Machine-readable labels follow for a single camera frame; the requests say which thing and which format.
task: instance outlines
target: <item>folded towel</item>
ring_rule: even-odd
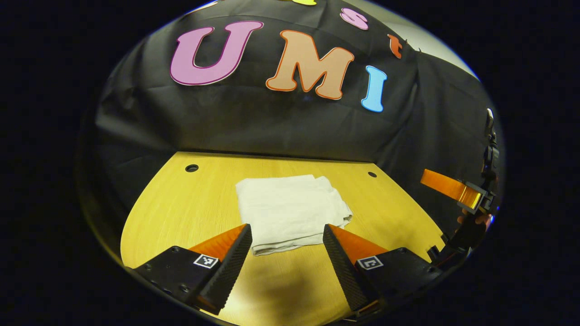
[[[322,176],[244,179],[235,186],[255,256],[322,244],[325,224],[344,228],[353,213]]]

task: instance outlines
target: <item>blue letter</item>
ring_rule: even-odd
[[[387,80],[387,75],[373,66],[367,66],[367,72],[367,96],[361,101],[361,104],[369,111],[382,112],[383,104],[380,101],[383,96],[383,83]]]

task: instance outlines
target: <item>table surface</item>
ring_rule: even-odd
[[[190,164],[199,170],[186,172]],[[132,208],[122,261],[135,268],[170,246],[190,248],[239,226],[235,184],[245,178],[309,174],[326,176],[353,211],[345,230],[386,249],[407,247],[428,262],[430,247],[443,248],[442,232],[427,213],[372,163],[177,152]],[[212,316],[241,326],[290,326],[323,325],[349,313],[320,244],[265,256],[249,251],[224,309]]]

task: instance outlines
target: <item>cloth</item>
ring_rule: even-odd
[[[325,224],[344,228],[353,218],[324,176],[244,179],[235,187],[242,222],[252,226],[255,256],[322,244]]]

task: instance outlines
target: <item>white wall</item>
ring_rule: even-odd
[[[441,58],[457,67],[467,71],[476,77],[475,73],[467,66],[459,56],[453,52],[443,41],[435,35],[429,33],[412,21],[395,14],[384,7],[366,0],[344,0],[361,10],[372,14],[374,18],[389,26],[403,39],[407,39],[409,44],[415,49],[421,49],[421,52],[428,53],[432,56]]]

